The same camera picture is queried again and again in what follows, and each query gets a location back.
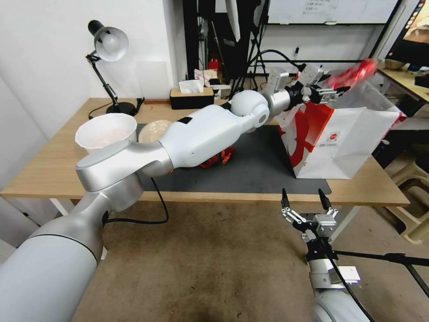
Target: gray mat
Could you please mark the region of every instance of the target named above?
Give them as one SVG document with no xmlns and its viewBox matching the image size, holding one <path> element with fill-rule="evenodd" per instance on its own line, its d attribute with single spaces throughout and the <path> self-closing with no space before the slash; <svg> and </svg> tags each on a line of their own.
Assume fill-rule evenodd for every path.
<svg viewBox="0 0 429 322">
<path fill-rule="evenodd" d="M 144 126 L 139 124 L 137 132 Z M 331 189 L 324 179 L 296 179 L 286 149 L 276 126 L 265 125 L 253 133 L 243 134 L 233 145 L 236 153 L 224 165 L 209 169 L 194 167 L 175 169 L 172 174 L 157 177 L 161 191 L 325 194 Z M 154 191 L 150 179 L 146 191 Z"/>
</svg>

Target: lamp arm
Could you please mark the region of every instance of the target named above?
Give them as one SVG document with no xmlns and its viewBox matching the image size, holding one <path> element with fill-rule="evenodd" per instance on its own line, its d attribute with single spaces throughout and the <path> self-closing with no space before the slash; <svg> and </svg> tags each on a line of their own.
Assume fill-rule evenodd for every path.
<svg viewBox="0 0 429 322">
<path fill-rule="evenodd" d="M 86 59 L 91 64 L 92 68 L 94 69 L 95 73 L 97 74 L 98 78 L 100 79 L 101 83 L 103 84 L 103 87 L 106 90 L 108 96 L 112 99 L 115 111 L 119 112 L 119 109 L 118 109 L 119 104 L 118 104 L 118 100 L 117 100 L 118 96 L 116 95 L 116 93 L 112 89 L 112 87 L 110 87 L 110 85 L 106 83 L 103 76 L 101 76 L 100 72 L 97 69 L 96 62 L 100 60 L 100 57 L 95 56 L 95 51 L 93 51 L 89 55 L 86 55 Z"/>
</svg>

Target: whiteboard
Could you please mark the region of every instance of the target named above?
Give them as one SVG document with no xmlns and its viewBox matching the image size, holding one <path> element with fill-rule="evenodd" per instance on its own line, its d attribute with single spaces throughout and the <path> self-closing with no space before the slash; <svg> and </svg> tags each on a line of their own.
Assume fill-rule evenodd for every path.
<svg viewBox="0 0 429 322">
<path fill-rule="evenodd" d="M 397 0 L 271 0 L 268 23 L 386 23 Z"/>
</svg>

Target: lamp base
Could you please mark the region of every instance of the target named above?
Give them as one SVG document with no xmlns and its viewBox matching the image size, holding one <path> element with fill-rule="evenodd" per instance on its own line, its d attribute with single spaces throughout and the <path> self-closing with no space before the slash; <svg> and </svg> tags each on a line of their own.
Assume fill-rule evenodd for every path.
<svg viewBox="0 0 429 322">
<path fill-rule="evenodd" d="M 106 110 L 106 114 L 107 113 L 124 113 L 124 114 L 128 114 L 131 116 L 134 116 L 137 114 L 137 110 L 135 108 L 135 106 L 131 103 L 128 102 L 120 102 L 118 103 L 118 110 L 115 110 L 115 106 L 111 105 L 107 108 Z"/>
</svg>

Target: screen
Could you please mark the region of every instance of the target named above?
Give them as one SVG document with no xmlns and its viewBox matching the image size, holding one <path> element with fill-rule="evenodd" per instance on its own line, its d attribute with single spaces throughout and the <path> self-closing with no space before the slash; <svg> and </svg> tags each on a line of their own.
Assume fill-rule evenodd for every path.
<svg viewBox="0 0 429 322">
<path fill-rule="evenodd" d="M 429 2 L 420 1 L 405 29 L 404 40 L 429 44 Z"/>
</svg>

